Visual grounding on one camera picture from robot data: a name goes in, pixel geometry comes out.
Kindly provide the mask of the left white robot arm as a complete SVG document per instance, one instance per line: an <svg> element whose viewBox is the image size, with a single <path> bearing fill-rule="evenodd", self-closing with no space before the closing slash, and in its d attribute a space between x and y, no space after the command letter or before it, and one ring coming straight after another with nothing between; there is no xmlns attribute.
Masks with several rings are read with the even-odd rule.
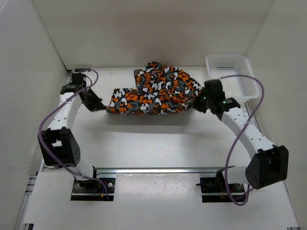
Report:
<svg viewBox="0 0 307 230"><path fill-rule="evenodd" d="M95 167L81 159L80 147L72 133L79 108L83 105L90 112L105 110L102 99L91 89L97 81L86 75L91 69L76 69L60 91L58 107L39 125L38 141L46 166L64 168L76 180L84 181L90 192L100 188Z"/></svg>

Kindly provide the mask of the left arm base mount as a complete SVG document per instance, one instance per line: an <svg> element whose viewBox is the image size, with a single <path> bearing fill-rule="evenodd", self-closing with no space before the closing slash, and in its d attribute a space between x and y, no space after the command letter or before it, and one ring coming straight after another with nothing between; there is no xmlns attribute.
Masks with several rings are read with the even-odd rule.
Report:
<svg viewBox="0 0 307 230"><path fill-rule="evenodd" d="M97 181L77 181L74 179L72 201L114 201L116 175L98 173L97 177L104 183L106 189Z"/></svg>

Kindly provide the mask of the orange camouflage shorts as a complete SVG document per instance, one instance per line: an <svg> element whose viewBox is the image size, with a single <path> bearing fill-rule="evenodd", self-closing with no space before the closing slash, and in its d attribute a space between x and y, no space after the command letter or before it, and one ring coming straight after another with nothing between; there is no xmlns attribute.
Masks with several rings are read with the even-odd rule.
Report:
<svg viewBox="0 0 307 230"><path fill-rule="evenodd" d="M106 111L120 115L166 115L191 108L202 86L178 67L150 62L134 70L136 88L117 88Z"/></svg>

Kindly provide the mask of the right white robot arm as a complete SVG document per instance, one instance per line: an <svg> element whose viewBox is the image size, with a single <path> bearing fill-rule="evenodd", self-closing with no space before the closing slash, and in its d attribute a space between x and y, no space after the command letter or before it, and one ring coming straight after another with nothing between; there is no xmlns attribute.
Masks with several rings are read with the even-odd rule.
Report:
<svg viewBox="0 0 307 230"><path fill-rule="evenodd" d="M259 190L286 180L288 172L288 149L277 146L249 122L246 112L234 98L226 98L220 80L204 83L201 93L193 102L193 108L205 113L209 110L235 134L235 143L245 147L250 162L248 166L229 167L219 171L215 185L227 191L233 184L247 184Z"/></svg>

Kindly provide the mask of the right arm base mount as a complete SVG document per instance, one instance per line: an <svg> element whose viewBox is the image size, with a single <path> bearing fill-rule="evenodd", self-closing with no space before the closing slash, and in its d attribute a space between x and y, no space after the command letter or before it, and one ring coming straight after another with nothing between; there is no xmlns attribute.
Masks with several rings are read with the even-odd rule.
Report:
<svg viewBox="0 0 307 230"><path fill-rule="evenodd" d="M202 203L232 203L226 191L223 172L224 168L219 169L213 177L200 177L196 186L201 189ZM244 202L247 194L243 184L229 184L228 187L236 202Z"/></svg>

